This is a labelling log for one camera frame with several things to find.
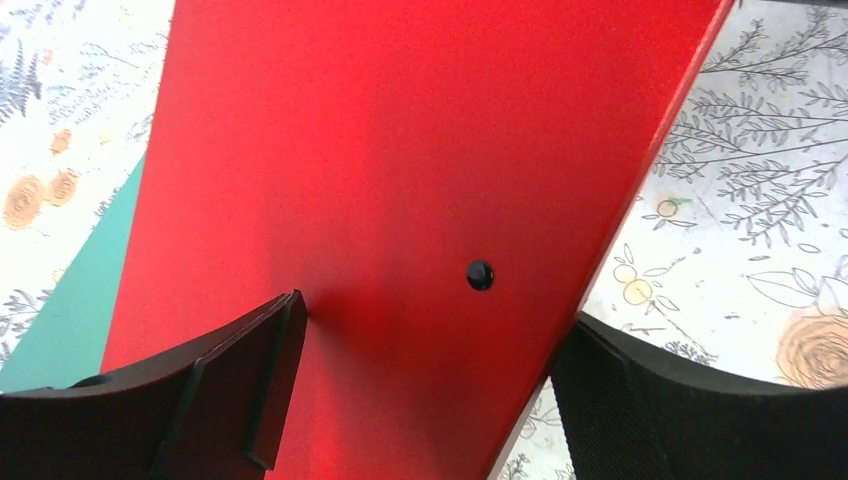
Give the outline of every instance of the table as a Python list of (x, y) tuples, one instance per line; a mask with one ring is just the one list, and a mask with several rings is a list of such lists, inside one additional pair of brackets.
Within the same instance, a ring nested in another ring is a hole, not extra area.
[[(144, 153), (173, 0), (0, 9), (2, 366)], [(846, 20), (731, 14), (587, 312), (740, 375), (848, 383)], [(501, 480), (568, 480), (567, 459), (548, 384)]]

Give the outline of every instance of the teal triangle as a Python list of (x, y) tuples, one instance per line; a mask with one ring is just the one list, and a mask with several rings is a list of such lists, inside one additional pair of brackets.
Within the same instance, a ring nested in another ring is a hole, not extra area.
[(0, 369), (0, 392), (67, 388), (100, 371), (144, 158)]

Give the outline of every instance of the red sheet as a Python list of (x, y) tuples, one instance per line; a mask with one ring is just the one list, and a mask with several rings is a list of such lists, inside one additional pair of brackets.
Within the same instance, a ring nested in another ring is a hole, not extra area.
[(268, 477), (484, 478), (731, 3), (178, 0), (104, 369), (301, 289)]

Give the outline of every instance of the orange flower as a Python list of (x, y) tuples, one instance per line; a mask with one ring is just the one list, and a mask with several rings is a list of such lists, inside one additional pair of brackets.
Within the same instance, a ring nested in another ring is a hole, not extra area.
[(44, 185), (38, 178), (28, 175), (19, 179), (6, 195), (3, 209), (6, 225), (14, 229), (29, 226), (38, 215), (43, 199)]
[(50, 144), (50, 151), (53, 155), (59, 155), (68, 149), (68, 144), (71, 143), (71, 131), (67, 128), (53, 135), (53, 143)]
[(63, 170), (50, 180), (50, 185), (47, 187), (47, 202), (54, 207), (71, 201), (74, 192), (77, 191), (77, 180), (79, 176), (73, 170)]
[(824, 315), (793, 323), (778, 347), (777, 366), (799, 387), (848, 385), (848, 319)]

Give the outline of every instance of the black hole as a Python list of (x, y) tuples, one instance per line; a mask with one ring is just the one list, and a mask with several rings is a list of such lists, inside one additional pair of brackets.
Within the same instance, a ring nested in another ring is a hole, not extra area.
[(495, 271), (492, 270), (491, 265), (483, 260), (474, 260), (468, 265), (465, 277), (468, 279), (471, 288), (483, 292), (492, 288), (492, 283), (495, 281)]
[(70, 388), (83, 388), (83, 387), (93, 387), (95, 385), (103, 385), (104, 383), (109, 383), (112, 380), (112, 377), (109, 375), (95, 375), (93, 377), (83, 378), (79, 382), (71, 385)]

